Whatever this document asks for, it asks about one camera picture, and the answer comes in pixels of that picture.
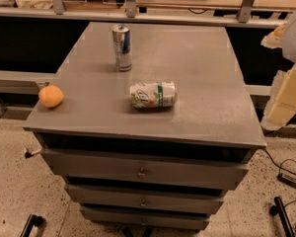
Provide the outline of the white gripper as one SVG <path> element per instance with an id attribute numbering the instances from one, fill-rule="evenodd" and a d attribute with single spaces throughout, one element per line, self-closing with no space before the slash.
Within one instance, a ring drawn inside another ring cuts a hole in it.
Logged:
<path id="1" fill-rule="evenodd" d="M 270 49 L 282 48 L 283 57 L 295 63 L 287 72 L 278 70 L 274 76 L 260 122 L 263 129 L 279 130 L 296 116 L 296 11 L 286 25 L 264 36 L 260 44 Z"/>

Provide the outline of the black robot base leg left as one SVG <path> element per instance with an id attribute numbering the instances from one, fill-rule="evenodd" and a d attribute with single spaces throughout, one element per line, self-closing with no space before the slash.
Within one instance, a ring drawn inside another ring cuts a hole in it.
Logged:
<path id="1" fill-rule="evenodd" d="M 30 237 L 30 234 L 33 228 L 42 227 L 43 223 L 44 223 L 44 218 L 42 216 L 30 214 L 20 237 Z"/>

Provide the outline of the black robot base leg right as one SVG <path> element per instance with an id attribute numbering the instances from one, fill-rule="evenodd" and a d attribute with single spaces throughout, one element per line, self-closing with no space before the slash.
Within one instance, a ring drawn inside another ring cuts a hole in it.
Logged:
<path id="1" fill-rule="evenodd" d="M 278 215 L 284 229 L 286 237 L 295 237 L 289 217 L 287 215 L 284 203 L 281 197 L 274 198 L 274 205 L 269 209 L 269 214 L 272 216 Z"/>

